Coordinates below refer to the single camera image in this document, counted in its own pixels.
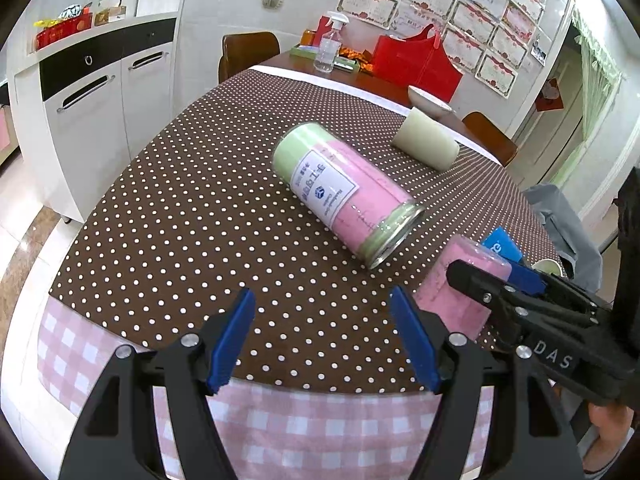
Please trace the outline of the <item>person's hand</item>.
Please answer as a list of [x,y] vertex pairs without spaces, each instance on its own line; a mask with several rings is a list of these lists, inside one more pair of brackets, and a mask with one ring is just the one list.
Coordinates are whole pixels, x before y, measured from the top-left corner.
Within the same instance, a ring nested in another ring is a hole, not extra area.
[[582,459],[582,466],[586,474],[598,474],[612,464],[626,444],[634,411],[617,403],[607,406],[589,403],[588,414],[598,436]]

